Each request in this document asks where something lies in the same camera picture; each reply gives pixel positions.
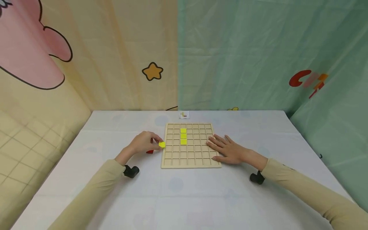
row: beige sleeve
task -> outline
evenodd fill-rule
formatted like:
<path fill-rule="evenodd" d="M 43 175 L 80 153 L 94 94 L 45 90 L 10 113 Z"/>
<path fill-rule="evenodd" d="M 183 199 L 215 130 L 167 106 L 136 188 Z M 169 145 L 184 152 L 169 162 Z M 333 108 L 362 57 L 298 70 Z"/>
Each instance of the beige sleeve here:
<path fill-rule="evenodd" d="M 368 229 L 368 213 L 357 204 L 294 169 L 268 159 L 261 174 L 319 212 L 334 230 Z"/>
<path fill-rule="evenodd" d="M 107 160 L 48 229 L 86 229 L 124 171 L 115 160 Z"/>

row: red letter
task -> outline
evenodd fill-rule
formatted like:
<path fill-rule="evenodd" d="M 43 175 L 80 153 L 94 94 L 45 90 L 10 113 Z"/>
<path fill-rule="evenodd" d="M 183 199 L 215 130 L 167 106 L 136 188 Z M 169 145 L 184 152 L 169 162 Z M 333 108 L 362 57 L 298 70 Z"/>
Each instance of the red letter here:
<path fill-rule="evenodd" d="M 289 85 L 292 87 L 298 87 L 300 86 L 303 82 L 299 81 L 300 78 L 307 76 L 308 74 L 310 74 L 312 71 L 311 70 L 302 70 L 300 72 L 297 72 L 289 81 Z"/>

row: red block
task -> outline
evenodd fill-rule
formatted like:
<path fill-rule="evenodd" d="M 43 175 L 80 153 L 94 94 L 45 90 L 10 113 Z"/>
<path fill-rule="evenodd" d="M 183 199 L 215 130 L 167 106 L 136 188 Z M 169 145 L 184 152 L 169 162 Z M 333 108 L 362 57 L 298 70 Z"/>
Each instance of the red block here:
<path fill-rule="evenodd" d="M 146 153 L 153 154 L 153 150 L 147 151 Z"/>

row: right hand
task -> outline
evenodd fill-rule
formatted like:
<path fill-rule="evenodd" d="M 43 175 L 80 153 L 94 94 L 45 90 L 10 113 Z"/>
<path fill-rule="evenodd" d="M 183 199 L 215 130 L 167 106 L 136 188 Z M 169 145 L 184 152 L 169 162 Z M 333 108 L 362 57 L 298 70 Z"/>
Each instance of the right hand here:
<path fill-rule="evenodd" d="M 247 161 L 248 155 L 252 155 L 255 153 L 255 151 L 251 149 L 247 149 L 241 145 L 238 145 L 227 135 L 225 135 L 225 139 L 216 134 L 213 136 L 215 138 L 209 137 L 209 140 L 212 141 L 214 144 L 209 141 L 207 141 L 206 144 L 212 149 L 224 155 L 214 156 L 212 159 L 215 161 L 228 164 L 240 164 Z"/>

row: blue circle pattern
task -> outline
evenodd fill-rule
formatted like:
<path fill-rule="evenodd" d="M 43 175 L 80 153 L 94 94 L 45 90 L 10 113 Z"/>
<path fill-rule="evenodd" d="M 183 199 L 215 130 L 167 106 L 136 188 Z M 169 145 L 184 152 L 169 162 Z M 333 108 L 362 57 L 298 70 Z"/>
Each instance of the blue circle pattern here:
<path fill-rule="evenodd" d="M 182 179 L 173 177 L 169 182 L 169 189 L 173 192 L 180 192 L 184 188 L 184 182 Z"/>
<path fill-rule="evenodd" d="M 155 119 L 156 126 L 164 127 L 164 126 L 166 126 L 166 123 L 168 123 L 168 122 L 169 122 L 169 118 L 165 115 L 158 116 Z"/>

